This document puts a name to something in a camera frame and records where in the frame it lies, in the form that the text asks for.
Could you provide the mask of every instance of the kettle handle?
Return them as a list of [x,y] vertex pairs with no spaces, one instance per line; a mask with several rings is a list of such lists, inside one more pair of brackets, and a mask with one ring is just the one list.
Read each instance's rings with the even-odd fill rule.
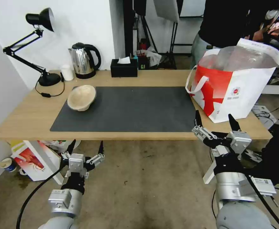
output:
[[[98,70],[100,65],[101,65],[101,56],[100,56],[100,53],[99,53],[98,49],[93,45],[85,45],[85,51],[88,54],[89,58],[92,59],[94,70]],[[98,58],[98,63],[96,65],[94,63],[94,59],[93,59],[92,54],[91,54],[90,51],[94,51],[96,53],[96,56]]]

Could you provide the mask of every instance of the kettle lid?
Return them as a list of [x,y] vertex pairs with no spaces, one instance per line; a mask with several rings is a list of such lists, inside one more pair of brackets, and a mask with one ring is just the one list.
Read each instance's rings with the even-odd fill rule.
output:
[[72,49],[82,49],[84,47],[85,47],[85,45],[83,43],[80,43],[80,42],[72,45]]

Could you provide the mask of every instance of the black tissue box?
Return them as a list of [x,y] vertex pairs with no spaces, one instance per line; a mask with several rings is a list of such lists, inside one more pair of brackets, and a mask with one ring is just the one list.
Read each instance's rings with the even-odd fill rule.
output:
[[137,77],[137,60],[130,59],[130,64],[118,64],[118,59],[111,62],[112,77]]

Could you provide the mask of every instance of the stainless steel kettle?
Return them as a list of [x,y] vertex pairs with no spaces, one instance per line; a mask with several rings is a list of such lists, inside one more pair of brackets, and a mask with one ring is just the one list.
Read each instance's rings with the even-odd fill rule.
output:
[[[77,78],[88,79],[95,76],[96,70],[101,64],[101,56],[95,46],[76,43],[72,46],[72,48],[69,48],[69,51]],[[98,58],[98,63],[96,65],[91,51],[94,51]]]

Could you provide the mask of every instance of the desk lamp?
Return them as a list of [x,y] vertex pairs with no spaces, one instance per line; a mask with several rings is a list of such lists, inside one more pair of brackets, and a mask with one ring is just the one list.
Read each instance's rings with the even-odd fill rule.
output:
[[[27,60],[24,60],[23,58],[16,55],[17,51],[19,51],[20,49],[24,48],[25,46],[29,45],[30,43],[32,43],[35,40],[38,40],[42,37],[43,30],[40,28],[40,25],[42,25],[43,27],[45,27],[46,29],[48,29],[52,32],[54,31],[53,12],[50,8],[46,8],[46,9],[42,10],[39,14],[26,14],[25,18],[26,18],[26,21],[29,24],[33,25],[36,30],[33,31],[31,34],[27,35],[26,37],[22,38],[21,40],[13,43],[12,45],[3,48],[3,52],[6,55],[11,56],[14,59],[22,62],[23,64],[26,64],[27,66],[40,72],[41,76],[40,76],[38,82],[41,86],[55,85],[61,81],[61,77],[58,74],[49,73],[46,71],[45,68],[32,64],[32,63],[28,62]],[[25,44],[19,44],[20,42],[31,37],[34,34],[36,34],[38,37],[34,38],[33,40],[31,40]]]

